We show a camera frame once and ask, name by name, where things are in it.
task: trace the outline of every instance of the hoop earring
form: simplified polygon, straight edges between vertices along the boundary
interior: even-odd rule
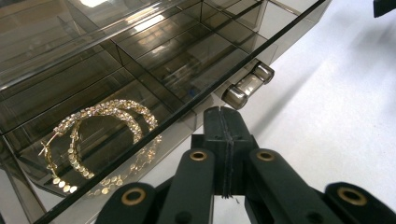
[[[121,175],[114,175],[112,177],[106,177],[100,182],[100,187],[96,189],[91,189],[87,192],[87,196],[98,196],[101,194],[108,194],[111,190],[116,189],[119,186],[122,186],[125,180],[131,176],[138,174],[146,165],[150,164],[152,160],[155,158],[155,154],[157,151],[158,145],[161,143],[162,137],[157,135],[152,145],[149,149],[143,147],[136,153],[136,158],[129,166],[127,172]]]
[[[136,113],[141,114],[148,124],[148,129],[151,131],[155,127],[157,127],[157,120],[153,115],[150,114],[150,111],[140,105],[137,102],[131,101],[131,100],[113,100],[109,101],[106,103],[102,103],[96,106],[92,106],[86,109],[83,109],[76,114],[73,114],[66,119],[64,119],[57,127],[54,128],[55,135],[51,137],[51,139],[48,141],[48,143],[42,142],[41,144],[43,145],[43,149],[39,153],[41,155],[44,152],[44,157],[46,160],[47,168],[51,170],[52,172],[52,183],[54,185],[58,185],[59,188],[63,189],[64,192],[70,192],[73,193],[76,189],[77,186],[70,186],[69,183],[66,181],[62,180],[59,176],[56,174],[56,169],[57,166],[56,164],[52,161],[51,158],[51,149],[50,149],[50,143],[55,137],[57,136],[63,136],[65,133],[67,133],[71,127],[74,126],[72,134],[70,135],[70,138],[72,139],[72,142],[70,144],[70,148],[67,150],[68,152],[68,159],[70,161],[70,164],[72,167],[78,171],[83,177],[86,179],[91,179],[94,177],[94,173],[91,172],[89,169],[87,169],[84,165],[82,165],[80,161],[80,157],[78,155],[78,152],[76,151],[76,142],[78,140],[78,128],[80,123],[89,117],[92,116],[112,116],[117,119],[120,119],[124,121],[129,129],[132,131],[134,134],[134,144],[140,140],[142,137],[142,130],[140,129],[140,126],[138,123],[134,120],[134,118],[127,112],[120,110],[119,108],[122,109],[133,109]],[[110,179],[110,182],[116,182],[116,184],[122,184],[120,178],[114,178],[112,177]]]

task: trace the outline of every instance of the black plastic part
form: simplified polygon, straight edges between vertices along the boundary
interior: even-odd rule
[[[0,213],[0,224],[6,224],[6,222],[4,221],[3,216],[1,215],[1,213]]]
[[[215,194],[228,198],[245,194],[243,161],[257,148],[241,115],[228,107],[204,113],[204,134],[192,136],[191,147],[203,147],[216,156]]]
[[[257,149],[249,154],[250,185],[247,197],[260,198],[269,208],[275,223],[342,223],[276,152]],[[249,217],[252,223],[260,216]]]
[[[245,209],[251,224],[268,224],[274,223],[270,210],[263,202],[250,200],[245,198]]]
[[[374,17],[380,17],[396,8],[395,0],[374,0]]]
[[[348,183],[330,184],[324,200],[345,223],[396,223],[396,215],[388,207],[366,190]]]
[[[133,189],[141,189],[144,195]],[[135,200],[134,197],[143,197],[141,202],[137,204],[128,205],[122,201],[126,197],[128,201]],[[111,198],[107,201],[95,224],[151,224],[155,223],[156,210],[153,208],[155,201],[155,189],[143,183],[132,183],[125,185],[114,192]]]
[[[215,157],[212,152],[185,152],[177,167],[157,223],[212,223]]]
[[[157,216],[160,214],[160,211],[163,209],[163,205],[165,203],[166,195],[169,192],[169,189],[171,188],[173,181],[173,177],[167,179],[165,182],[161,183],[157,188],[155,188],[155,191],[157,194],[155,195],[155,204],[154,207],[156,211],[158,211]]]

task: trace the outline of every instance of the white table surface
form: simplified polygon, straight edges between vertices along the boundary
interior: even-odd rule
[[[396,211],[396,11],[375,19],[373,1],[333,0],[271,66],[275,78],[239,111],[258,144],[315,189],[348,182]],[[190,141],[142,181],[173,175]],[[248,223],[233,199],[216,198],[214,213],[214,223]]]

